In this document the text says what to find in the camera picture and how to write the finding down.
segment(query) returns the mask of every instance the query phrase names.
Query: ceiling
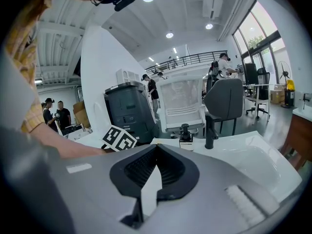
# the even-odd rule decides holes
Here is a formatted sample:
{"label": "ceiling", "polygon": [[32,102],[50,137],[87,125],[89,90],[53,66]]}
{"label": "ceiling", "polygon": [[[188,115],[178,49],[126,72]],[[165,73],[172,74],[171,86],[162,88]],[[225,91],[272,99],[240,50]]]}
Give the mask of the ceiling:
{"label": "ceiling", "polygon": [[[223,0],[220,16],[211,21],[203,17],[203,0],[137,0],[114,13],[102,27],[141,61],[174,46],[217,39],[234,3]],[[81,56],[81,39],[90,16],[104,6],[95,7],[89,1],[52,0],[52,8],[42,14],[38,24],[36,78],[41,78],[42,84],[80,83],[73,73]],[[214,27],[206,30],[207,23]],[[170,31],[174,37],[167,39]]]}

